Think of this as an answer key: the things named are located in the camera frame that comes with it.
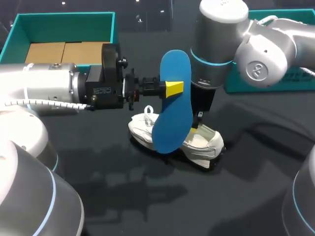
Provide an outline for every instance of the insole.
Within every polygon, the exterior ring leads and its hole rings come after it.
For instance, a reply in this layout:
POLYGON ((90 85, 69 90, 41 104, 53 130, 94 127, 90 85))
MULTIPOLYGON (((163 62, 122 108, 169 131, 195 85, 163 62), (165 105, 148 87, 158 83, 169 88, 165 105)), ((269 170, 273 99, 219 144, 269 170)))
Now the insole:
POLYGON ((192 126, 191 65, 188 55, 180 50, 166 53, 160 65, 160 80, 184 82, 183 93, 163 99, 162 111, 152 130, 154 149, 159 153, 170 153, 183 144, 192 126))

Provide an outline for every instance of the teal container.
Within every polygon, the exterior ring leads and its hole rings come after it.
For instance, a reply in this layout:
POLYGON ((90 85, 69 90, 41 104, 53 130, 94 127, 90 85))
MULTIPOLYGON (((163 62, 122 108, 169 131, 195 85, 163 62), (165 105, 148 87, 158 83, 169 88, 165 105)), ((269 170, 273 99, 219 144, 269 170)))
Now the teal container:
MULTIPOLYGON (((25 63, 31 43, 117 43, 114 12, 18 14, 0 55, 0 64, 25 63)), ((79 64, 86 72, 89 64, 79 64)))
MULTIPOLYGON (((276 15, 278 18, 289 18, 305 24, 315 25, 315 11, 313 9, 253 10, 250 11, 249 18, 261 20, 270 15, 276 15)), ((310 91, 315 90, 315 77, 303 72, 299 68, 291 68, 278 84, 269 88, 255 88, 248 85, 240 78, 237 66, 236 64, 233 64, 233 69, 225 82, 224 88, 227 93, 310 91)))

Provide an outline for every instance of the sneaker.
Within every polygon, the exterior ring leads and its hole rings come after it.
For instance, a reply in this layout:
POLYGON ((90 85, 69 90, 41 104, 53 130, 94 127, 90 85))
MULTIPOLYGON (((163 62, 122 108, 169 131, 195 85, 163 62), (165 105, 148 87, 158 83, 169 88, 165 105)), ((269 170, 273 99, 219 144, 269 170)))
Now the sneaker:
MULTIPOLYGON (((154 150, 152 129, 157 118, 158 114, 154 113, 151 106, 147 106, 144 113, 134 115, 128 124, 133 138, 151 150, 154 150)), ((204 124, 199 124, 197 129, 191 129, 180 149, 190 161, 205 169, 209 169, 210 163, 225 150, 221 134, 204 124)))

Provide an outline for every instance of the robot end effector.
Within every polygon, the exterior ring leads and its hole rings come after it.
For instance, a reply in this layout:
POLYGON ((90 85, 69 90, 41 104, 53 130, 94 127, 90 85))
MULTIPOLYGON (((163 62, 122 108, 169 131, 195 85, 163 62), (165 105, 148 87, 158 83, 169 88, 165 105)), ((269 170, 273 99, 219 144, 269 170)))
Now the robot end effector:
POLYGON ((127 59, 121 59, 119 44, 103 44, 102 65, 90 66, 78 80, 80 103, 89 104, 90 110, 123 108, 125 100, 133 110, 139 95, 167 98, 183 92, 183 82, 176 84, 160 81, 159 76, 139 79, 134 69, 123 77, 127 59))

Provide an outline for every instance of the black tabletop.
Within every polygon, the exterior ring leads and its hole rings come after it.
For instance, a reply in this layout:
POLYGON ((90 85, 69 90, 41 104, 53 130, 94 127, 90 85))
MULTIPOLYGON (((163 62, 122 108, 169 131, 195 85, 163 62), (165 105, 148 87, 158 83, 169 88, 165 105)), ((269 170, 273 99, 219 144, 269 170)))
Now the black tabletop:
MULTIPOLYGON (((155 76, 169 50, 190 48, 199 0, 1 0, 8 29, 17 13, 115 11, 123 56, 155 76)), ((247 0, 250 9, 313 8, 314 0, 247 0)), ((282 236, 284 193, 315 143, 313 93, 227 95, 218 89, 206 125, 227 142, 218 168, 204 173, 178 155, 160 156, 130 142, 135 110, 43 118, 80 194, 91 236, 282 236)))

